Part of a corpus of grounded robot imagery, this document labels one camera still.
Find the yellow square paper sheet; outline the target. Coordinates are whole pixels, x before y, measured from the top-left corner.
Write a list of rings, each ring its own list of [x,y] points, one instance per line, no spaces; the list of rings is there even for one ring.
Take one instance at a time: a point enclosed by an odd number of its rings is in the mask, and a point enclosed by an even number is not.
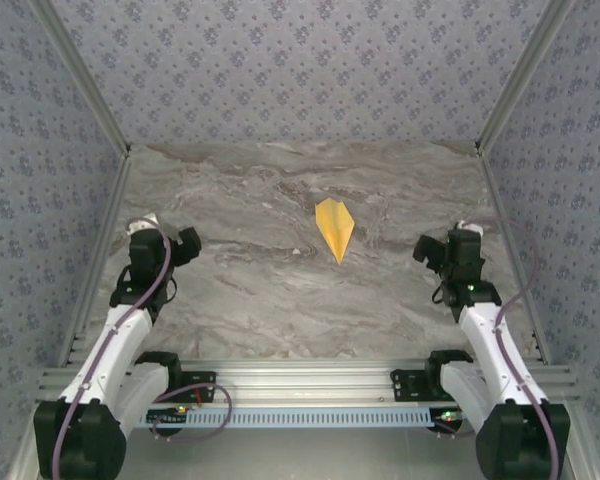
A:
[[[341,264],[355,227],[349,210],[342,201],[327,198],[315,205],[315,219],[336,262]]]

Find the grey metal sheet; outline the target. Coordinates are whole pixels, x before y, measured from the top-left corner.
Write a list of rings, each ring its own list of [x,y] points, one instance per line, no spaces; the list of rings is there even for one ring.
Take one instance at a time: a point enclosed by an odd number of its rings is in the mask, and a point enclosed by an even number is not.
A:
[[[484,480],[470,438],[426,429],[228,430],[200,444],[130,438],[117,480]]]

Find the small LED circuit board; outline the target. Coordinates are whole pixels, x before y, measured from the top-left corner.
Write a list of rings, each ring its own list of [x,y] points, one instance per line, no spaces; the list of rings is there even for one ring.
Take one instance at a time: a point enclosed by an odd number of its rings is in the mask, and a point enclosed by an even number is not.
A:
[[[145,415],[145,422],[147,424],[161,425],[182,425],[186,423],[188,415],[188,409],[186,407],[168,407],[150,409]]]
[[[433,427],[445,434],[456,434],[460,431],[464,414],[459,410],[432,409],[430,411]]]

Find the aluminium side rail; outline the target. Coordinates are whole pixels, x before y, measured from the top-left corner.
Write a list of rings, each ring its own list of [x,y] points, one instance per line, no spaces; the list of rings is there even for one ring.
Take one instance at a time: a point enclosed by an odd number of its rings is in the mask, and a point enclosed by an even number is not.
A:
[[[63,368],[67,366],[76,335],[89,320],[93,303],[97,297],[100,278],[109,255],[111,238],[115,230],[129,170],[129,151],[125,151],[120,158],[120,164],[114,177],[95,239],[94,248],[89,259],[86,276],[78,292],[66,335],[59,350],[57,367]]]
[[[477,153],[487,183],[487,189],[496,212],[496,219],[491,220],[491,223],[496,222],[499,225],[500,231],[504,237],[505,249],[512,266],[512,271],[517,286],[519,287],[519,292],[514,296],[514,299],[522,301],[528,318],[533,326],[533,338],[535,339],[539,360],[544,364],[551,364],[553,362],[552,355],[533,296],[533,288],[537,283],[540,272],[540,249],[533,233],[520,222],[511,219],[507,215],[488,158],[480,151],[477,151]],[[524,263],[520,257],[520,252],[516,247],[514,231],[519,232],[528,244],[529,257],[531,258],[530,274],[527,274]]]

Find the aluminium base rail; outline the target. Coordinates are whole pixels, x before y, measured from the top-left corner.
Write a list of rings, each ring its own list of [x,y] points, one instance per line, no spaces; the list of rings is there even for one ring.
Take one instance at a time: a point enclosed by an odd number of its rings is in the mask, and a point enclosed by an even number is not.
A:
[[[55,400],[82,366],[82,359],[63,368],[44,369],[35,401]],[[390,373],[421,370],[424,360],[406,359],[224,359],[181,360],[183,371],[213,371],[242,406],[379,406],[393,403]],[[567,366],[527,364],[551,400],[581,396]]]

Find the aluminium frame post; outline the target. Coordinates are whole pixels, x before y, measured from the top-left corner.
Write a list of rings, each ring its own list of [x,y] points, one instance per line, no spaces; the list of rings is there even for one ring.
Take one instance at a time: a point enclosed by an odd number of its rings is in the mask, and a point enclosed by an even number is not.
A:
[[[90,73],[70,32],[65,27],[51,0],[27,1],[96,117],[105,136],[115,150],[125,158],[129,151],[129,144],[94,76]]]
[[[476,139],[476,150],[480,156],[487,155],[495,144],[575,3],[576,0],[547,0],[542,14]]]

